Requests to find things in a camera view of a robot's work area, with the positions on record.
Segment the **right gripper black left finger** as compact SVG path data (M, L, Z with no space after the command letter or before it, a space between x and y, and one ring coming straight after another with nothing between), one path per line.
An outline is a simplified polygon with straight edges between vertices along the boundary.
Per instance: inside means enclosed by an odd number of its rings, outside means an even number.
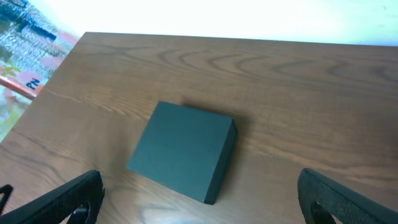
M105 191L101 174L89 170L45 195L1 215L1 223L96 223Z

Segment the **dark green box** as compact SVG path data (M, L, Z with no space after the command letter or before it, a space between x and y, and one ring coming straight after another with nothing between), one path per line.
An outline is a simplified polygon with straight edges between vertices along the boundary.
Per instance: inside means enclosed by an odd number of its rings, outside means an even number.
M234 119L160 101L127 168L201 203L213 205L234 151Z

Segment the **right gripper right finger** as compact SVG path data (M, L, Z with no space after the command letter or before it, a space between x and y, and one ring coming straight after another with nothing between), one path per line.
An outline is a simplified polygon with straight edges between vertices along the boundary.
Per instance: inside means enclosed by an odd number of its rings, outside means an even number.
M301 171L297 190L306 223L397 223L397 212L313 169Z

